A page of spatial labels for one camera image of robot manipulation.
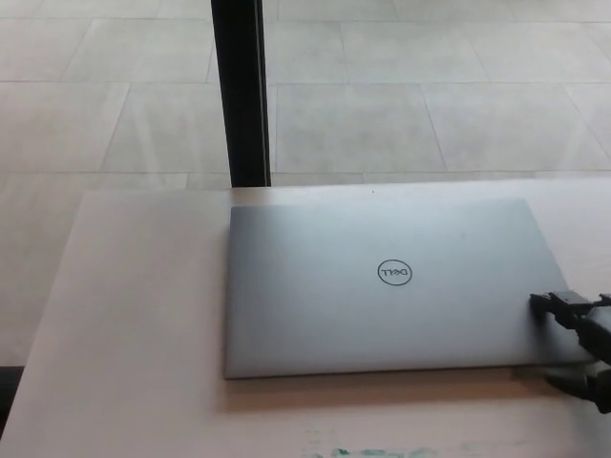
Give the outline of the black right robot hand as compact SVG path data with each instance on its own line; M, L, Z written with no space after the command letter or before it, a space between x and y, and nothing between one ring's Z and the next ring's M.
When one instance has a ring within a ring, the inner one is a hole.
M529 306L534 317L543 321L554 317L563 328L576 333L578 344L597 363L610 364L610 296L601 294L591 302L575 291L532 294ZM581 369L548 369L545 382L556 390L593 403L599 413L610 412L610 369L592 365Z

